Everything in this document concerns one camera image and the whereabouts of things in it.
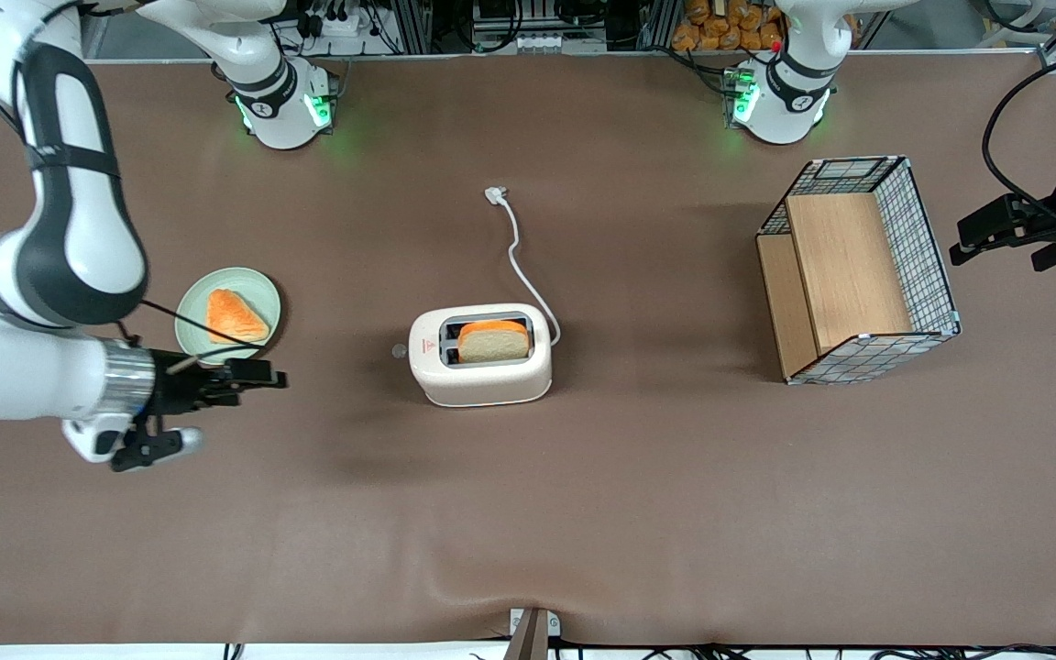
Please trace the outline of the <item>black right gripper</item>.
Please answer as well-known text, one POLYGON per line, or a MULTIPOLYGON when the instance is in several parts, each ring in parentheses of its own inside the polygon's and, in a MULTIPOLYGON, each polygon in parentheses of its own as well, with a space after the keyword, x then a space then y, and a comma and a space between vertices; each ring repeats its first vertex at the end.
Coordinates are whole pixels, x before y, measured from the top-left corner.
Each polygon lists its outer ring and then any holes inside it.
POLYGON ((240 394, 261 389, 288 389, 288 375, 275 370, 268 360, 251 358, 230 358, 224 360, 219 367, 219 392, 214 375, 208 367, 197 367, 190 363, 175 373, 171 367, 182 362, 189 362, 185 354, 176 354, 158 348, 151 348, 150 356, 154 367, 154 385, 150 394, 150 416, 181 416, 193 413, 202 408, 216 406, 223 394, 240 394))

